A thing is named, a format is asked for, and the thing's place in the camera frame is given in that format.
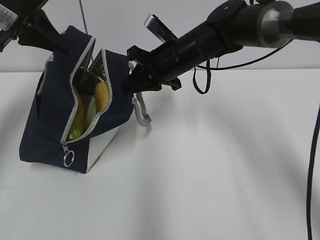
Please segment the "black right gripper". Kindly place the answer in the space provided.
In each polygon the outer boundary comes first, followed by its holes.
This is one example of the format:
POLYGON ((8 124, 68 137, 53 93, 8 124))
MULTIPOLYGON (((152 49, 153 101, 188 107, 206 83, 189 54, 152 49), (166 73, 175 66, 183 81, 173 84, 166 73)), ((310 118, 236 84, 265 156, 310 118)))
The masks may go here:
POLYGON ((136 45, 130 47, 127 58, 136 62, 136 66, 122 84, 122 90, 134 94, 158 92, 163 85, 170 86, 173 91, 180 89, 182 84, 178 79, 178 61, 173 55, 173 49, 172 42, 165 42, 152 51, 136 45))

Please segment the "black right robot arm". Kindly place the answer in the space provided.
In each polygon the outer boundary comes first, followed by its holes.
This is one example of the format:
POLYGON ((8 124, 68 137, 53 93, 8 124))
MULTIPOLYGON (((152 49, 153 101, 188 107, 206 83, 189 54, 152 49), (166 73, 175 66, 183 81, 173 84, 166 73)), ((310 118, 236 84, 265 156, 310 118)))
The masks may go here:
POLYGON ((154 14, 144 25, 162 44, 151 51, 137 46, 127 50, 136 66, 123 83, 126 93, 160 91, 164 85, 178 90, 185 72, 244 47, 277 50, 292 40, 318 42, 320 5, 293 8, 284 0, 229 0, 181 37, 154 14))

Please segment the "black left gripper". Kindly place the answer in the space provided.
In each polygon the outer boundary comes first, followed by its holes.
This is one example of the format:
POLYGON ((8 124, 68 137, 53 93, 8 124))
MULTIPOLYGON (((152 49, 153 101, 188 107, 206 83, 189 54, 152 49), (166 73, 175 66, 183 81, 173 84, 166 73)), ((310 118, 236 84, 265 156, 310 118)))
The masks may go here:
POLYGON ((0 0, 0 5, 18 15, 17 20, 9 30, 0 30, 1 52, 10 41, 17 37, 18 44, 22 46, 35 47, 50 52, 54 50, 66 52, 69 50, 69 41, 55 29, 46 13, 41 9, 47 2, 48 0, 0 0), (36 12, 37 31, 29 29, 20 34, 21 29, 25 27, 31 16, 36 12))

